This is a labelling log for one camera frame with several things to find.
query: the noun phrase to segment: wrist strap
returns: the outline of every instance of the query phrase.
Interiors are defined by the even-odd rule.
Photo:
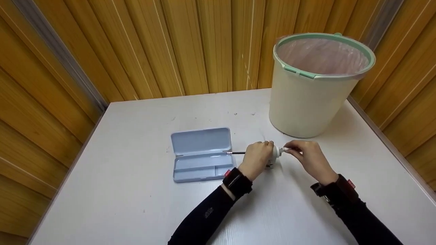
[[[236,200],[252,191],[251,186],[253,185],[253,182],[243,175],[236,167],[230,171],[222,182],[233,193]]]
[[[325,197],[330,206],[336,211],[359,201],[359,195],[341,174],[334,183],[326,186],[316,183],[310,188],[317,196]]]

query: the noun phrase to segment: table surface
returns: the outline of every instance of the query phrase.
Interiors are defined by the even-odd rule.
[[[268,119],[269,89],[111,103],[36,230],[32,245],[166,244],[221,182],[173,182],[173,132],[228,127],[232,148],[293,138]],[[345,102],[314,138],[372,212],[404,244],[434,244],[436,207]],[[235,157],[237,165],[242,157]],[[212,244],[355,244],[315,180],[288,154],[231,209]]]

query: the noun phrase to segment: green trash can rim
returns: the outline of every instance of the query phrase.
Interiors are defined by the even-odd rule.
[[[311,38],[311,39],[315,39],[315,38],[319,38],[319,39],[327,39],[327,40],[334,40],[334,41],[338,41],[341,43],[345,43],[350,45],[353,48],[358,49],[360,52],[362,52],[365,57],[368,59],[368,65],[363,68],[362,70],[360,70],[359,72],[356,72],[354,74],[343,74],[343,75],[326,75],[326,74],[318,74],[318,73],[312,73],[312,72],[308,72],[308,71],[303,71],[300,70],[298,68],[295,68],[293,66],[288,65],[286,62],[284,62],[282,59],[279,58],[279,56],[277,55],[277,48],[285,43],[288,43],[290,41],[295,41],[295,40],[299,40],[299,39],[306,39],[306,38]],[[367,71],[369,71],[375,64],[375,54],[374,52],[368,48],[366,45],[364,45],[361,42],[358,42],[354,39],[348,38],[348,37],[344,37],[342,36],[341,33],[335,33],[335,34],[328,34],[328,33],[301,33],[301,34],[293,34],[287,37],[284,37],[282,39],[280,39],[275,45],[274,45],[274,57],[280,61],[280,63],[283,66],[283,69],[296,73],[296,74],[300,74],[302,76],[308,77],[310,79],[315,79],[315,78],[322,78],[322,77],[329,77],[329,78],[353,78],[355,76],[359,76],[361,74],[366,73]]]

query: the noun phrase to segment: left hand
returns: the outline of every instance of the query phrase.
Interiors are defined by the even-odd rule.
[[[265,169],[268,160],[273,155],[274,142],[256,142],[247,147],[244,160],[238,169],[249,180],[255,180]]]

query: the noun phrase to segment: black pencil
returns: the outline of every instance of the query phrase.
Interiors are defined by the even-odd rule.
[[[234,155],[234,154],[245,154],[245,151],[229,151],[229,152],[227,152],[227,154],[232,154],[232,155]]]

